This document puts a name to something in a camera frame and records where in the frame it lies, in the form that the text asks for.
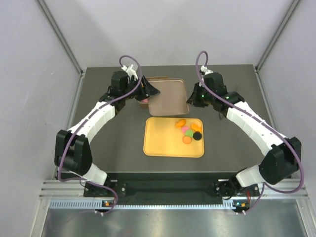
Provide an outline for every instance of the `purple cable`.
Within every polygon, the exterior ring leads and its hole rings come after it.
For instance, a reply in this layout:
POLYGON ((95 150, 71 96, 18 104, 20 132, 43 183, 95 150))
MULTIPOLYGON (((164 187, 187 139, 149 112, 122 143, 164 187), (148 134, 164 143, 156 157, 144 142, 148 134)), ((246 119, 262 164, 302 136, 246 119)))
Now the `purple cable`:
MULTIPOLYGON (((115 101, 121 100, 121 99, 123 99, 123 98, 129 96, 130 94, 132 94, 132 93, 139 87, 139 85, 140 85, 140 83, 141 83, 141 81, 142 81, 142 77, 143 77, 143 71, 142 71, 142 68, 141 68, 140 64, 138 63, 138 61, 137 61, 134 57, 129 56, 129 55, 123 55, 121 58, 119 58, 119 63, 120 63, 120 64, 121 64, 122 58, 130 58, 130 59, 132 59, 132 60, 137 64, 137 66, 138 66, 138 68, 139 68, 139 74, 140 74, 140 76, 139 76, 139 78, 138 78, 138 82, 137 82, 136 86, 135 86, 130 92, 126 93, 125 95, 120 96, 120 97, 118 97, 118 98, 116 98, 116 99, 114 99, 114 100, 111 100, 111 101, 105 103, 104 105, 100 106, 98 109, 96 109, 95 111, 93 111, 93 112, 91 113, 91 115, 89 116, 89 119, 92 118, 92 117, 99 111, 99 109, 101 109, 101 108, 107 106, 108 104, 111 104, 111 103, 113 103, 113 102, 115 102, 115 101)), ((84 179, 82 179, 82 178, 62 179, 62 178, 61 178, 61 173, 62 173, 61 170, 62 170, 62 168, 63 168, 64 161, 65 161, 65 158, 66 158, 66 155, 67 155, 67 151, 68 151, 68 149, 69 149, 69 147, 70 147, 70 145, 71 145, 71 142, 73 141, 73 139, 74 139, 74 137, 76 136, 76 134, 80 131, 80 129, 82 129, 82 127, 83 127, 87 122, 88 122, 88 120, 86 119, 85 121, 83 121, 82 124, 80 124, 80 126, 74 131, 74 133, 71 135, 69 141, 68 141, 67 144, 66 144, 66 147, 65 147, 65 149, 64 149, 62 158, 61 158, 61 160, 60 160, 59 169, 58 169, 58 173, 57 173, 58 180, 61 181, 61 182, 66 182, 66 181, 70 181, 70 180, 84 180, 84 179)), ((110 208, 107 212, 105 212, 105 213, 108 214, 108 213, 112 212, 113 209, 114 209, 114 207, 116 206, 118 200, 119 200, 117 193, 116 193, 113 189, 111 189, 111 188, 109 188, 109 187, 107 187, 107 186, 100 185, 100 184, 96 184, 96 183, 93 183, 93 182, 90 182, 90 181, 88 181, 88 183, 89 183, 89 184, 92 184, 92 185, 95 185, 95 186, 97 186, 97 187, 103 188, 103 189, 107 189, 107 190, 111 191, 111 192, 114 194, 114 196, 115 196, 115 202, 114 202, 114 204, 111 206, 111 208, 110 208)), ((92 210, 80 212, 79 214, 75 215, 75 216, 72 217, 70 220, 68 220, 65 224, 67 224, 68 222, 70 222, 71 220, 73 220, 74 218, 76 218, 77 216, 79 216, 79 215, 81 215, 81 214, 83 214, 83 213, 87 213, 87 212, 92 212, 92 210)))
POLYGON ((301 179, 300 179, 300 184, 298 185, 297 188, 291 190, 291 191, 282 191, 282 190, 278 190, 278 189, 275 189, 273 187, 271 187, 269 184, 267 183, 264 183, 268 188, 270 188, 271 190, 275 191, 275 192, 278 192, 278 193, 281 193, 281 194, 292 194, 292 193, 295 193, 297 191, 299 191, 301 189, 301 187, 303 186, 304 184, 304 171, 303 171, 303 167, 302 167, 302 164, 301 164, 301 161, 298 157, 298 155, 296 154, 295 150, 291 147, 291 145, 288 143, 288 141, 286 141, 277 131, 275 131, 273 128, 271 128, 270 126, 266 125, 265 123, 263 123, 260 119, 256 118, 256 117, 252 117, 252 115, 250 113, 248 113, 247 111, 235 106, 234 104, 228 102, 227 100, 224 100, 223 98, 221 98, 220 96, 218 96, 217 94, 215 94, 212 90, 210 90, 206 85, 205 83, 203 82, 202 80, 202 77, 199 73, 199 69, 198 69, 198 61, 199 61, 199 58, 201 57, 202 54, 205 54, 206 55, 206 58, 208 59, 208 54, 206 51, 202 51, 198 54, 197 56, 197 60, 196 60, 196 71, 197 71, 197 76, 198 76, 198 79, 199 81, 201 82, 201 84, 203 85, 203 87, 209 92, 211 93, 211 95, 213 95, 215 98, 217 98, 218 100, 224 102, 225 104, 227 104, 229 107, 232 107, 232 108, 235 108, 237 109, 238 111, 248 115, 249 117, 253 118, 255 121, 257 121, 258 123, 260 123, 262 126, 264 126, 267 130, 269 130, 270 132, 274 133, 282 142, 285 143, 285 145, 289 148, 289 150, 292 152, 292 154, 294 155, 295 157, 295 160, 300 168, 300 173, 301 173, 301 179))

